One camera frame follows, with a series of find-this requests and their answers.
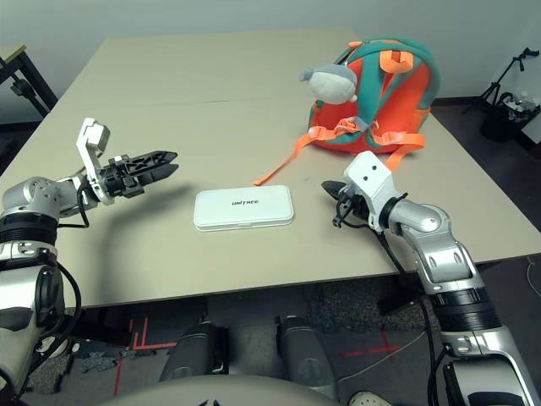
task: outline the backpack strap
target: backpack strap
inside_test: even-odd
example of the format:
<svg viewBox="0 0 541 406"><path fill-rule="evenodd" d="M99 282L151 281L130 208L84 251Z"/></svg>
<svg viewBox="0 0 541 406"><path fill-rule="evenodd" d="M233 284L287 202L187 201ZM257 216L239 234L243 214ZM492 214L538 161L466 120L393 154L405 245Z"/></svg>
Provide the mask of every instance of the backpack strap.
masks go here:
<svg viewBox="0 0 541 406"><path fill-rule="evenodd" d="M282 163L279 167L277 167L275 170L267 173L265 176L257 179L254 181L255 186L260 186L264 184L267 180L269 180L275 173L280 171L283 167L285 167L289 162L293 161L300 151L306 146L310 145L314 141L327 141L327 140L334 140L336 137L339 137L340 135L343 135L345 133L356 133L359 130L365 130L359 128L354 122L350 121L348 118L343 118L338 122L336 127L334 129L326 129L323 126L317 125L314 127L310 127L308 132L302 135L295 144L295 149L293 150L293 153Z"/></svg>
<svg viewBox="0 0 541 406"><path fill-rule="evenodd" d="M401 145L385 161L385 165L390 171L394 171L398 167L398 164L405 155L424 148L424 135L418 133L385 131L381 135L376 135L373 129L372 137L380 145Z"/></svg>
<svg viewBox="0 0 541 406"><path fill-rule="evenodd" d="M391 49L381 51L380 67L388 74L405 74L413 69L413 54Z"/></svg>

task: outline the cable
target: cable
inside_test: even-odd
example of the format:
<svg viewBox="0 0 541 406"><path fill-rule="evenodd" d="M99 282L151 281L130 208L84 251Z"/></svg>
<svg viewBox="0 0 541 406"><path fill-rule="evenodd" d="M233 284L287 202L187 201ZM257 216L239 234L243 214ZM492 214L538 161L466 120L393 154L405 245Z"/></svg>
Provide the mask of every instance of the cable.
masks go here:
<svg viewBox="0 0 541 406"><path fill-rule="evenodd" d="M40 335L40 340L42 340L43 338L46 338L46 337L50 337L52 334L57 332L60 329L60 327L62 326L63 320L64 320L63 317L58 317L57 323L51 329L47 330L46 332L43 332Z"/></svg>
<svg viewBox="0 0 541 406"><path fill-rule="evenodd" d="M398 258L396 258L395 253L392 252L391 247L389 246L389 242L387 241L387 238L385 237L385 235L383 233L376 233L375 231L374 231L374 234L376 238L378 239L378 241L380 242L380 245L383 247L383 249L389 256L389 258L391 258L391 261L394 264L395 268L398 270L398 272L400 272L401 275L406 275L406 270L404 269L404 267L402 266Z"/></svg>
<svg viewBox="0 0 541 406"><path fill-rule="evenodd" d="M440 368L441 361L445 357L447 352L445 348L441 349L438 359L432 364L429 375L429 383L427 387L427 393L429 395L429 406L440 406L440 401L438 400L438 386L436 384L436 372Z"/></svg>
<svg viewBox="0 0 541 406"><path fill-rule="evenodd" d="M532 291L534 291L534 293L537 294L539 298L541 298L541 293L535 288L535 286L533 286L532 279L530 278L530 271L535 266L535 264L532 262L532 260L530 260L530 257L527 258L527 261L528 261L527 269L526 269L527 284L530 285L530 288L532 288Z"/></svg>
<svg viewBox="0 0 541 406"><path fill-rule="evenodd" d="M8 373L2 368L0 368L0 378L6 382L5 386L0 389L0 401L16 401L17 397L14 382L11 380Z"/></svg>
<svg viewBox="0 0 541 406"><path fill-rule="evenodd" d="M72 319L69 321L68 325L54 341L54 343L51 344L51 347L47 351L41 354L41 357L35 361L31 366L28 374L31 374L34 372L41 364L43 364L47 358L51 356L52 353L54 353L58 347L60 347L60 344L64 342L66 338L68 338L69 333L74 329L75 324L77 323L77 320L81 316L81 292L79 290L79 286L75 282L75 278L71 275L71 273L68 272L66 268L63 267L63 265L58 262L57 263L58 269L60 272L68 279L68 282L71 284L74 294L75 294L75 313L72 317Z"/></svg>
<svg viewBox="0 0 541 406"><path fill-rule="evenodd" d="M79 206L79 213L83 218L85 224L58 224L57 228L88 228L90 223L86 216L85 202L83 201L83 192L91 193L91 189L88 184L81 184L77 189L77 205Z"/></svg>
<svg viewBox="0 0 541 406"><path fill-rule="evenodd" d="M346 224L348 227L351 227L351 228L367 228L369 225L368 224L352 224L350 223L348 220L346 220L346 217L349 213L352 212L353 210L353 205L350 205L346 212L344 214L342 214L342 211L340 210L340 206L342 204L344 204L347 200L347 197L342 197L339 201L336 202L336 217L338 218L338 220L340 220L340 223L344 223Z"/></svg>
<svg viewBox="0 0 541 406"><path fill-rule="evenodd" d="M403 347L400 347L398 350L396 351L393 351L392 353L390 354L387 354L385 357L383 357L382 359L380 359L379 361L376 361L374 362L372 365L369 365L367 366L366 368L363 368L361 369L360 371L358 372L355 372L351 375L346 375L346 376L343 376L342 378L338 378L338 380L336 382L338 383L342 383L348 379L351 379L351 378L354 378L355 376L359 376L361 374L363 374L364 372L366 372L367 370L371 370L372 368L374 368L375 366L381 364L382 362L384 362L386 359L389 359L390 357L392 357L393 355L396 355L398 353L400 353L401 351L403 351L404 349L408 348L409 346L411 345L414 345L419 339L421 339L421 337L426 334L426 332L421 332L418 336L416 336L412 341L410 341L409 343L407 343L406 345L404 345Z"/></svg>
<svg viewBox="0 0 541 406"><path fill-rule="evenodd" d="M406 196L407 196L407 193L402 195L399 199L400 200L404 199ZM353 228L362 228L363 226L367 227L368 224L351 225L350 223L348 223L344 219L344 217L347 217L347 215L352 211L352 206L350 206L350 207L348 207L346 213L344 215L342 215L342 212L340 211L340 204L342 204L344 202L344 200L345 199L342 198L336 203L336 217L338 217L338 219L341 222L343 222L344 224L346 224L349 227L353 227ZM399 283L401 284L402 288L415 290L413 287L411 287L406 282L406 280L405 280L405 276L407 275L406 270L404 269L404 267L402 266L402 264L398 260L398 258L396 258L395 253L392 252L392 249L389 246L389 242L387 241L387 238L385 237L385 234L383 232L382 233L377 233L372 229L371 229L371 231L374 233L374 235L378 239L378 242L380 243L381 247L385 250L386 254L391 259L393 265L398 270L398 272L400 274ZM439 361L438 361L435 358L434 338L432 337L432 326L430 324L429 312L426 309L426 306L425 306L425 304L423 302L423 298L418 298L418 303L419 303L419 306L421 307L421 311L423 312L424 325L425 325L425 331L421 335L426 334L427 337L428 337L428 341L429 341L429 354L430 354L431 372L430 372L430 375L429 375L429 384L428 384L427 396L429 398L429 405L430 406L433 406L433 405L434 406L440 406L440 403L439 403L439 400L438 400L438 393L437 393L436 377L435 377L435 373L434 374L432 373L432 369L434 369L434 366L436 364L437 364L437 366L439 366L439 364L441 362L441 359L439 359ZM368 367L368 368L366 368L364 370L361 370L361 371L357 372L356 374L353 374L353 376L357 376L357 375L362 374L366 370L369 370L370 368L376 366L379 362L383 362L385 359L386 358L381 359L376 364L371 365L370 367ZM342 380L345 380L345 379L349 379L350 377L353 377L353 376L346 376L344 378L340 378L338 380L338 382L341 382Z"/></svg>
<svg viewBox="0 0 541 406"><path fill-rule="evenodd" d="M430 369L432 369L433 365L436 362L435 350L434 350L434 337L432 337L432 326L430 324L429 312L427 311L426 306L424 305L423 298L419 298L418 303L421 306L421 311L423 312L424 325L426 328L427 336L429 338ZM440 401L438 400L437 383L436 383L435 376L434 376L434 381L431 382L430 375L429 375L429 382L427 386L427 397L429 399L429 404L433 403L434 405L438 405L438 406L440 405Z"/></svg>

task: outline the wall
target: wall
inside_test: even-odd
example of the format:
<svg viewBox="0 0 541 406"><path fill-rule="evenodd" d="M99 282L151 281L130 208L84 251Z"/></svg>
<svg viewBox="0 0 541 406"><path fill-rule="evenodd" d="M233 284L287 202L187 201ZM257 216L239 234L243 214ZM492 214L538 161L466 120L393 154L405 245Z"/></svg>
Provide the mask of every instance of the wall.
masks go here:
<svg viewBox="0 0 541 406"><path fill-rule="evenodd" d="M0 44L27 45L62 95L108 36L352 26L361 38L407 36L432 49L440 96L479 94L538 0L0 0ZM0 123L38 119L29 103L0 88Z"/></svg>
<svg viewBox="0 0 541 406"><path fill-rule="evenodd" d="M514 46L514 50L505 62L502 63L500 72L494 77L497 80L501 72L507 67L512 56L520 54L525 47L529 47L533 51L541 50L541 25L538 22L538 16L541 12L531 18L530 24L526 25L521 36L518 36ZM502 91L511 91L519 94L521 91L526 91L531 97L541 98L541 55L537 58L528 58L524 61L524 72L521 72L518 63L515 63L513 68L507 73L501 81ZM523 129L526 134L535 143L541 142L541 115L534 118Z"/></svg>

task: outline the beige table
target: beige table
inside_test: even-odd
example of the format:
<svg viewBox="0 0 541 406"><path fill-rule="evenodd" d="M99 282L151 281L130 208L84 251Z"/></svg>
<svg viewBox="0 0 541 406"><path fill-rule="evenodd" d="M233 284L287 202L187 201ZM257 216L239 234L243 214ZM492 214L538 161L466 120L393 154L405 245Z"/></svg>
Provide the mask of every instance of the beige table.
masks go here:
<svg viewBox="0 0 541 406"><path fill-rule="evenodd" d="M90 211L87 230L59 230L60 261L85 306L394 272L370 232L331 225L334 202L320 183L340 179L348 155L309 147L272 179L292 192L287 227L201 233L192 223L199 191L249 186L286 158L313 101L299 72L355 39L352 30L332 29L107 40L0 189L80 167L74 142L86 116L111 129L106 156L180 153L181 168L168 180ZM448 211L477 262L539 252L541 234L451 134L431 116L423 132L427 146L403 161L396 187ZM392 237L391 244L413 268L407 246Z"/></svg>

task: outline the black trash bin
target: black trash bin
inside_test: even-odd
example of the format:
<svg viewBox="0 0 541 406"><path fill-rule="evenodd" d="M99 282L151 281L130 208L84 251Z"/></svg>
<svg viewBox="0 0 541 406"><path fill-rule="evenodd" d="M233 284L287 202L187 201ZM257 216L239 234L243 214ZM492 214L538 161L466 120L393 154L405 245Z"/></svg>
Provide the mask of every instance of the black trash bin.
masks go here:
<svg viewBox="0 0 541 406"><path fill-rule="evenodd" d="M520 104L514 102L515 100L515 96L506 92L501 95L496 105L489 109L481 124L481 133L486 138L497 142L510 140L539 113L539 106L531 102Z"/></svg>

